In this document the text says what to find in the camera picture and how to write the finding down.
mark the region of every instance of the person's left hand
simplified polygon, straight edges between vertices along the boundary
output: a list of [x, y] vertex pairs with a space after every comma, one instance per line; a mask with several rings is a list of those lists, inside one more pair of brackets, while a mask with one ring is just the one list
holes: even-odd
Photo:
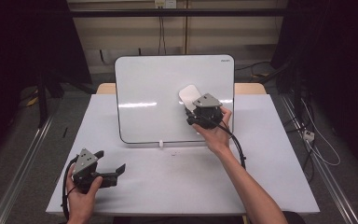
[[89, 192], [83, 194], [78, 188], [75, 188], [75, 183], [72, 180], [74, 168], [75, 165], [72, 165], [66, 177], [66, 191], [73, 189], [68, 195], [70, 212], [67, 223], [88, 223], [94, 211], [95, 194], [103, 183], [103, 178], [100, 176], [95, 178], [89, 188]]

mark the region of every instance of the whiteboard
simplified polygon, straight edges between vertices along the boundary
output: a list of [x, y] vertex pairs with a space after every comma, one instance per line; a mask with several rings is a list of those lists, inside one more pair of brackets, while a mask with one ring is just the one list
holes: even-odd
[[234, 59], [229, 55], [126, 56], [116, 60], [115, 71], [119, 133], [125, 143], [203, 141], [187, 124], [179, 98], [188, 85], [233, 111]]

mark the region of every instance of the white table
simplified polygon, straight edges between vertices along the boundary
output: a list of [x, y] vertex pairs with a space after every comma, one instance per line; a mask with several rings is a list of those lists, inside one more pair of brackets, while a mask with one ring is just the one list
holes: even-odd
[[[280, 208], [299, 214], [319, 212], [269, 95], [236, 95], [234, 122], [235, 135], [247, 157], [248, 172]], [[98, 191], [96, 214], [224, 216], [245, 213], [220, 161], [207, 147], [125, 145], [118, 134], [114, 94], [91, 97], [67, 162], [83, 147], [92, 153], [104, 150], [97, 168], [100, 173], [114, 172], [127, 163], [126, 172], [119, 177], [116, 187]], [[231, 148], [238, 158], [233, 144]], [[62, 176], [47, 212], [61, 214], [61, 203]]]

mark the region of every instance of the person's right hand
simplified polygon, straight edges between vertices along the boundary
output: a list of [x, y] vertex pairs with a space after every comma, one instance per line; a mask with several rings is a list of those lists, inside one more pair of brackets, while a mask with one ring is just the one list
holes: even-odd
[[[231, 117], [231, 111], [222, 106], [220, 106], [220, 109], [223, 113], [223, 122], [228, 125], [228, 121]], [[203, 129], [198, 124], [193, 124], [192, 126], [198, 133], [200, 133], [204, 137], [206, 145], [214, 154], [216, 154], [216, 156], [219, 157], [225, 152], [231, 153], [228, 144], [230, 136], [228, 136], [228, 134], [221, 128], [215, 127], [214, 129]]]
[[72, 192], [68, 195], [70, 213], [67, 223], [89, 223], [92, 212], [94, 211], [95, 195], [103, 183], [103, 178], [100, 176], [95, 178], [89, 188], [89, 192], [87, 194], [83, 194], [75, 187], [75, 183], [72, 180], [72, 173], [74, 169], [75, 165], [72, 165], [69, 169], [68, 176], [66, 177], [66, 190], [72, 189]]

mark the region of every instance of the metal rail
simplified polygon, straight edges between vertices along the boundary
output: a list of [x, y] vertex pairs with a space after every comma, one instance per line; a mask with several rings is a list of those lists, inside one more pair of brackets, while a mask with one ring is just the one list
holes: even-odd
[[317, 8], [245, 8], [245, 9], [93, 9], [93, 10], [19, 10], [25, 16], [98, 18], [98, 17], [287, 17], [315, 15]]
[[[287, 97], [282, 97], [283, 104], [286, 107], [287, 112], [289, 113], [291, 119], [293, 120], [295, 126], [297, 129], [301, 127], [298, 119], [296, 119], [296, 115], [293, 111], [293, 103], [292, 101]], [[298, 131], [300, 138], [302, 139], [301, 131]], [[304, 141], [307, 147], [307, 151], [311, 151], [311, 145], [308, 141]], [[315, 146], [313, 148], [316, 152], [320, 153], [318, 148]], [[315, 167], [317, 168], [318, 172], [320, 173], [322, 180], [324, 181], [324, 184], [326, 185], [328, 191], [330, 192], [330, 195], [332, 196], [334, 202], [336, 203], [336, 206], [341, 213], [342, 217], [344, 218], [345, 222], [348, 224], [358, 224], [358, 217], [356, 216], [352, 206], [351, 202], [348, 200], [347, 196], [345, 195], [342, 188], [339, 186], [338, 182], [334, 178], [334, 175], [331, 173], [330, 169], [328, 168], [327, 164], [320, 161], [319, 158], [314, 154], [311, 153], [311, 158], [313, 160], [313, 163]]]
[[57, 103], [53, 107], [52, 113], [48, 117], [48, 120], [43, 125], [43, 127], [37, 129], [33, 142], [29, 146], [28, 151], [25, 154], [25, 157], [22, 160], [19, 169], [11, 180], [3, 198], [0, 201], [0, 224], [4, 224], [7, 221], [7, 217], [10, 213], [10, 210], [16, 202], [17, 197], [19, 196], [22, 185], [31, 170], [31, 166], [34, 163], [34, 159], [37, 155], [37, 152], [42, 146], [43, 140], [48, 133], [48, 129], [55, 113], [58, 110], [59, 105], [60, 104]]

